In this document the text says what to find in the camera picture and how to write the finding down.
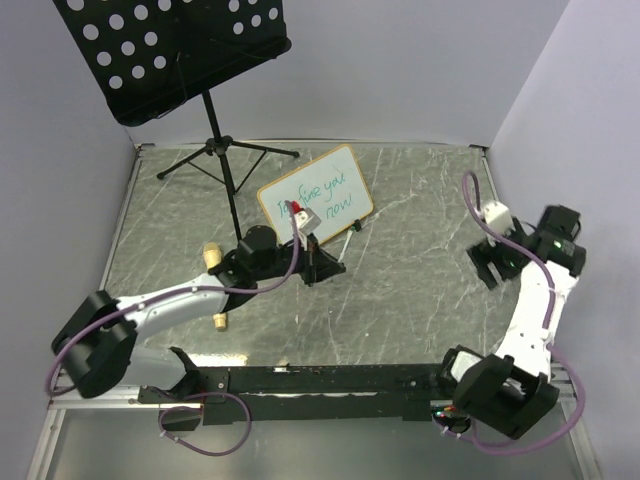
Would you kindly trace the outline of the white green whiteboard marker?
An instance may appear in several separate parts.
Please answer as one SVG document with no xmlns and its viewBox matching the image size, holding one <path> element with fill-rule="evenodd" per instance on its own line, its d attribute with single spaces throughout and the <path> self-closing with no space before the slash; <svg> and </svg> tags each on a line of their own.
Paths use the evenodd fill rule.
<svg viewBox="0 0 640 480">
<path fill-rule="evenodd" d="M 350 243 L 351 243 L 352 237 L 353 237 L 353 235 L 354 235 L 355 233 L 357 233 L 357 232 L 358 232 L 358 230 L 356 229 L 356 227 L 355 227 L 355 226 L 352 226 L 352 227 L 349 229 L 349 231 L 348 231 L 348 233 L 347 233 L 347 235 L 346 235 L 346 237 L 345 237 L 345 240 L 344 240 L 344 244 L 343 244 L 343 246 L 342 246 L 342 249 L 341 249 L 341 251 L 340 251 L 340 254 L 339 254 L 339 257 L 338 257 L 338 262 L 340 262 L 340 263 L 343 263 L 343 262 L 344 262 L 344 258 L 345 258 L 345 256 L 346 256 L 347 250 L 348 250 L 348 248 L 349 248 L 349 246 L 350 246 Z"/>
</svg>

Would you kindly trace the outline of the yellow framed whiteboard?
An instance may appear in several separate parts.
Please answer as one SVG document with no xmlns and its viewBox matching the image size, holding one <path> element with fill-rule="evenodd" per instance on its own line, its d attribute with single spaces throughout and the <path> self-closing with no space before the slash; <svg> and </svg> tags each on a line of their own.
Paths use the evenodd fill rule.
<svg viewBox="0 0 640 480">
<path fill-rule="evenodd" d="M 348 144 L 262 187 L 257 199 L 281 242 L 292 238 L 287 201 L 318 215 L 321 224 L 314 235 L 320 243 L 332 239 L 374 210 L 355 152 Z"/>
</svg>

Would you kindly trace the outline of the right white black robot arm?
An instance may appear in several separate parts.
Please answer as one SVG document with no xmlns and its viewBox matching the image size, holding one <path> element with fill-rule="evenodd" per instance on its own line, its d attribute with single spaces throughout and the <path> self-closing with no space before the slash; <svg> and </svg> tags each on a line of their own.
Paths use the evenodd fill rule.
<svg viewBox="0 0 640 480">
<path fill-rule="evenodd" d="M 531 233 L 496 200 L 486 202 L 479 217 L 494 234 L 467 254 L 490 289 L 518 278 L 518 300 L 495 353 L 482 356 L 463 346 L 447 352 L 436 384 L 453 399 L 448 406 L 434 406 L 432 416 L 455 434 L 478 420 L 516 440 L 558 400 L 548 347 L 586 263 L 586 250 L 576 243 L 579 213 L 562 205 L 547 206 Z"/>
</svg>

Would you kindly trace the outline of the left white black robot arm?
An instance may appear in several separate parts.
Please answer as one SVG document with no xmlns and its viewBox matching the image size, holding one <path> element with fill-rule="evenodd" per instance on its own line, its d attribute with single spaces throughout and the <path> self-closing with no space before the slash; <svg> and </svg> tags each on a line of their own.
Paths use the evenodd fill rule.
<svg viewBox="0 0 640 480">
<path fill-rule="evenodd" d="M 89 295 L 61 331 L 51 350 L 83 398 L 98 397 L 120 383 L 152 383 L 177 402 L 192 398 L 198 378 L 181 350 L 153 353 L 148 337 L 205 315 L 235 310 L 297 274 L 311 286 L 344 273 L 343 263 L 323 250 L 313 234 L 297 233 L 278 243 L 267 226 L 254 226 L 219 264 L 182 284 L 120 298 L 100 290 Z"/>
</svg>

